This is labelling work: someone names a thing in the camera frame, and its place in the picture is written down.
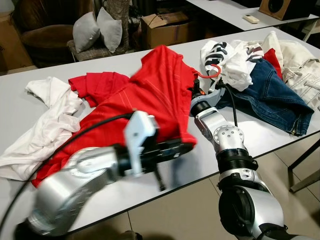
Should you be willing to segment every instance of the gray pillow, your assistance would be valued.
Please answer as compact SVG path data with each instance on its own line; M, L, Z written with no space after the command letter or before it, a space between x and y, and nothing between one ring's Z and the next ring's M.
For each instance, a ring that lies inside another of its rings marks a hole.
M95 43L100 36L100 29L92 11L74 23L72 35L77 53L89 49Z
M111 53L114 53L121 42L121 20L114 20L102 7L96 19L101 32L101 39Z

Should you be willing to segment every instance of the pile of clothes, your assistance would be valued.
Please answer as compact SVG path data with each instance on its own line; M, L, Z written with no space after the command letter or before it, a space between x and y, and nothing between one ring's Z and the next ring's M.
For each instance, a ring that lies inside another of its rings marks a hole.
M320 63L293 41L279 41L271 32L263 42L215 42L200 52L206 73L221 68L225 84L232 87L236 108L296 136L307 132L311 115L320 103ZM69 79L55 77L29 82L28 92L48 107L36 124L0 156L0 177L25 181L71 136L88 127L134 109L154 115L159 125L157 142L181 139L193 146L188 120L194 80L198 72L183 56L159 46L142 58L141 69L131 78L116 73L87 73ZM73 116L84 98L95 109L83 120ZM218 107L230 106L225 93ZM104 124L57 153L35 176L33 185L56 173L72 154L87 147L125 144L127 119Z
M184 64L183 56L165 46L148 53L141 69L131 78L116 73L87 73L69 79L55 77L32 81L26 87L49 108L38 122L0 156L0 177L25 181L33 170L68 138L110 117L132 113L134 109L154 115L158 143L181 139L197 143L188 133L195 70ZM95 109L79 121L72 114L85 98ZM71 155L87 147L125 145L127 119L118 119L84 134L58 152L35 176L34 186L56 173Z
M320 62L296 41L281 40L272 31L264 41L210 40L200 51L208 75L221 74L237 109L287 133L307 133L320 104ZM217 108L232 106L225 93Z

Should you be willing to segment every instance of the white garment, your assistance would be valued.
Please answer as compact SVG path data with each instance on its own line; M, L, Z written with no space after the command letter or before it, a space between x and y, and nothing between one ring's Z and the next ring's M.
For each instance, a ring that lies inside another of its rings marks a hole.
M320 63L310 59L301 67L284 67L282 78L313 110L320 106Z
M33 170L80 130L71 116L82 104L70 85L56 77L30 81L25 88L49 108L35 125L0 156L0 177L25 181Z
M252 85L250 73L256 65L255 60L263 56L259 44L248 45L243 41L228 44L209 40L200 51L200 59L206 73L209 76L216 74L218 70L212 64L218 65L221 74L213 80L217 81L222 77L224 84L229 84L238 91Z
M280 46L280 42L278 40L278 37L276 35L275 31L271 31L266 38L264 39L263 42L258 42L261 44L261 47L263 49L263 52L268 52L270 49L274 49L275 51L275 56L279 62L280 68L283 68L284 66L284 58Z

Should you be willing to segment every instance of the cushion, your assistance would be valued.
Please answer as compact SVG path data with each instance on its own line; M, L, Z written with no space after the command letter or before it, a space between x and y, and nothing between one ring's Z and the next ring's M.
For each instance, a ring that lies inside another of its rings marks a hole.
M72 25L50 25L36 30L27 31L21 36L21 41L30 47L56 49L66 48L72 40Z
M80 17L73 26L73 39L78 53L89 49L100 36L94 13L88 12Z
M114 20L102 7L96 19L101 32L101 39L111 53L114 53L121 42L121 20Z

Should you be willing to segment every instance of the red t-shirt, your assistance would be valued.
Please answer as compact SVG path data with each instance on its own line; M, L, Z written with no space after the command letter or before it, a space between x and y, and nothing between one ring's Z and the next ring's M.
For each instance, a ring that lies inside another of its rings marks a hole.
M155 116L159 125L157 142L181 138L183 143L195 145L196 139L187 131L192 97L188 89L197 75L182 59L182 55L159 46L142 58L142 68L130 79L115 72L87 73L70 79L71 89L77 90L91 107L97 106L80 122L80 131L136 109ZM33 185L37 187L44 178L59 171L80 149L125 145L127 123L126 119L118 119L84 134L57 153L37 173Z

